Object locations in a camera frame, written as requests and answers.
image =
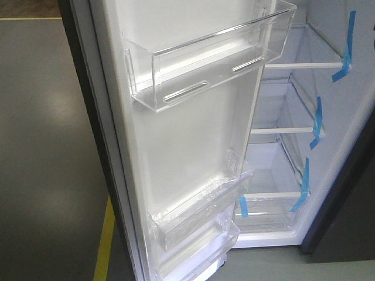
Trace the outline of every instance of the open refrigerator door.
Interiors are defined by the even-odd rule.
[[[263,65],[282,54],[296,8],[212,5],[104,1],[118,85],[110,101],[146,280],[206,280],[236,243]]]

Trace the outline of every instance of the crisper drawer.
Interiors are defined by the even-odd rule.
[[[151,47],[124,39],[133,98],[158,112],[279,57],[295,5],[282,0],[248,5],[247,22],[187,42]]]
[[[271,196],[245,196],[247,216],[243,216],[240,207],[236,209],[236,225],[242,233],[291,231],[293,230],[296,212],[291,208],[299,197],[293,194]]]
[[[245,193],[253,172],[232,179],[216,180],[166,214],[151,216],[156,240],[164,251],[170,251],[200,226],[232,205]]]
[[[247,165],[254,177],[235,211],[242,233],[291,231],[309,196],[309,166],[303,164],[293,134],[273,143],[248,145]]]
[[[231,220],[233,208],[234,204],[228,206],[172,251],[165,252],[160,245],[154,245],[159,253],[155,257],[156,279],[193,280],[233,247],[240,233]]]

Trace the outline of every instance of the bottom door bin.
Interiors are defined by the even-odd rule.
[[[160,253],[156,279],[193,280],[225,255],[234,246],[240,233],[228,216],[228,213],[233,213],[233,208],[233,205],[228,207],[225,213],[217,215],[169,252],[156,244]]]

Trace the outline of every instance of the transparent shelf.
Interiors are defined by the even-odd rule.
[[[174,210],[151,216],[157,240],[164,251],[173,249],[199,226],[234,204],[245,193],[253,174],[245,172],[232,179],[213,181]]]
[[[296,6],[282,0],[249,5],[247,22],[173,46],[125,39],[133,98],[159,112],[278,58]]]
[[[312,136],[314,121],[293,83],[262,83],[250,142],[262,142],[269,138],[262,135],[278,133],[310,133]]]
[[[157,280],[193,280],[233,247],[239,233],[231,218],[220,213],[160,263]]]

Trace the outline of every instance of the refrigerator shelf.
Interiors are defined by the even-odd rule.
[[[253,172],[232,179],[215,180],[203,191],[166,214],[151,216],[156,237],[164,251],[170,251],[245,193]]]
[[[177,45],[124,39],[133,98],[159,112],[279,57],[296,6],[273,2],[251,2],[249,21]]]
[[[269,134],[311,133],[315,107],[293,76],[287,83],[263,83],[255,108],[250,142],[267,142]]]
[[[309,24],[292,26],[285,51],[281,57],[264,66],[263,79],[287,78],[296,69],[328,68],[332,68],[332,72],[342,68],[342,58],[336,50]]]
[[[219,214],[218,218],[216,226],[211,225],[204,234],[192,235],[183,248],[160,264],[158,281],[194,280],[234,246],[240,230],[227,214]]]

